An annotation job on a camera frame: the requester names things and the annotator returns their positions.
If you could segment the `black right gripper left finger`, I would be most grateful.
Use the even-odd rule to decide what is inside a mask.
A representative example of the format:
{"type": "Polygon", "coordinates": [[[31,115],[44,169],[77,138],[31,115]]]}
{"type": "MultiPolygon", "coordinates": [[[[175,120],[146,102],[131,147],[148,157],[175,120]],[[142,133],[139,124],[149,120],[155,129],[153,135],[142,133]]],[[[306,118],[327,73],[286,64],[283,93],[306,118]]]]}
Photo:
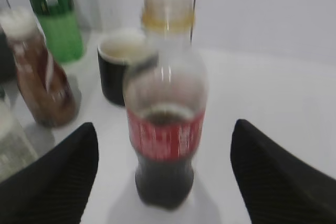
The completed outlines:
{"type": "Polygon", "coordinates": [[[99,163],[94,125],[1,183],[1,223],[80,223],[99,163]]]}

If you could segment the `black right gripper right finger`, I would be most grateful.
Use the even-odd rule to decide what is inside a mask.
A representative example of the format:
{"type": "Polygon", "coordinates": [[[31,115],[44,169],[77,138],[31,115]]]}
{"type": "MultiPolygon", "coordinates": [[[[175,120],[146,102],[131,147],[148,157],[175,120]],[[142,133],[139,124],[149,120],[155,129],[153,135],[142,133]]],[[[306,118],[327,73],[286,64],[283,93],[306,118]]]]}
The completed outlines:
{"type": "Polygon", "coordinates": [[[236,121],[232,170],[252,223],[335,223],[335,179],[236,121]]]}

